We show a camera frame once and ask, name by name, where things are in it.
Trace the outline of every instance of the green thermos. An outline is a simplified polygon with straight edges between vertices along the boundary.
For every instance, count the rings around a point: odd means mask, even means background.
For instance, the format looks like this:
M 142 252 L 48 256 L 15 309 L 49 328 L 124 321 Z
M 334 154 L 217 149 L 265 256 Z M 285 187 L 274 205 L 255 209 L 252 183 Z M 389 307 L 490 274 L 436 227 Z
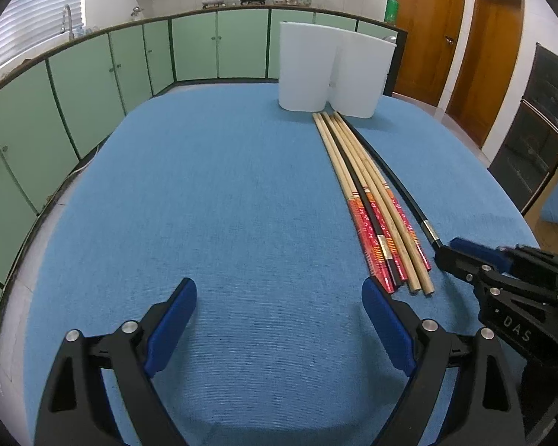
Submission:
M 399 2 L 397 0 L 387 0 L 387 9 L 384 11 L 384 23 L 395 23 Z

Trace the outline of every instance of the black cabinet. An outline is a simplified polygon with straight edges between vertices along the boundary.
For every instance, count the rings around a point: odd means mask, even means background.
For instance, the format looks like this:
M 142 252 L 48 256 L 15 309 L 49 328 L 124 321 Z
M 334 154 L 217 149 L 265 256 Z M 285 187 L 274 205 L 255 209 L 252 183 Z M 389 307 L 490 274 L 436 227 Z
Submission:
M 558 56 L 537 44 L 525 95 L 489 171 L 525 214 L 558 166 Z

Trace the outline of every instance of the metal screw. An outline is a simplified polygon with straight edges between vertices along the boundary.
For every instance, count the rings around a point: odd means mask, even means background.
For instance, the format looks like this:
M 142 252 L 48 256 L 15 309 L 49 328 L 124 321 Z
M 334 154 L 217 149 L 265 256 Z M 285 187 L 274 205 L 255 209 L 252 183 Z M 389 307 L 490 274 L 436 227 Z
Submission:
M 134 320 L 125 321 L 122 324 L 122 332 L 123 333 L 133 333 L 138 328 L 138 323 Z
M 488 329 L 488 327 L 484 327 L 481 330 L 480 334 L 484 339 L 487 339 L 487 340 L 492 340 L 494 338 L 494 332 L 492 332 L 491 329 Z
M 432 319 L 427 319 L 422 322 L 422 327 L 428 332 L 434 332 L 438 329 L 438 324 Z
M 81 333 L 76 329 L 69 330 L 69 332 L 66 334 L 66 340 L 68 342 L 74 342 L 76 339 L 79 338 L 80 335 Z

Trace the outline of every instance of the window blind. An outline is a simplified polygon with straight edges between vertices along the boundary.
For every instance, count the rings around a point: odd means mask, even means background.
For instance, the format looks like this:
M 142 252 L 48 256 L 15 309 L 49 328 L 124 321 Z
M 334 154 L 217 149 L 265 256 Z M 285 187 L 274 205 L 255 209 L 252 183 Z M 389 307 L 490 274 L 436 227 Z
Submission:
M 80 26 L 81 0 L 11 0 L 0 16 L 0 65 L 58 35 L 66 4 L 70 5 L 73 28 Z

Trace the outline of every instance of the floor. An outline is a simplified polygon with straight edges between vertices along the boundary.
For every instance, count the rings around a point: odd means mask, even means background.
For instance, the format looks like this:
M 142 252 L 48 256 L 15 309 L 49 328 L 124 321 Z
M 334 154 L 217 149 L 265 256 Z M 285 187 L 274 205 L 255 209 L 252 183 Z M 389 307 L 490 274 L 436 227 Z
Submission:
M 195 87 L 180 86 L 171 91 L 187 91 Z M 484 166 L 488 167 L 490 162 L 486 156 L 442 109 L 409 97 L 400 96 L 399 94 L 394 96 L 401 100 L 406 100 L 432 115 L 463 142 Z M 28 433 L 27 415 L 23 401 L 22 377 L 22 356 L 29 305 L 33 297 L 33 290 L 37 282 L 43 254 L 52 232 L 78 184 L 80 174 L 69 184 L 68 188 L 54 205 L 54 208 L 46 216 L 27 254 L 25 254 L 12 286 L 0 330 L 0 418 L 21 446 L 30 446 L 32 444 Z

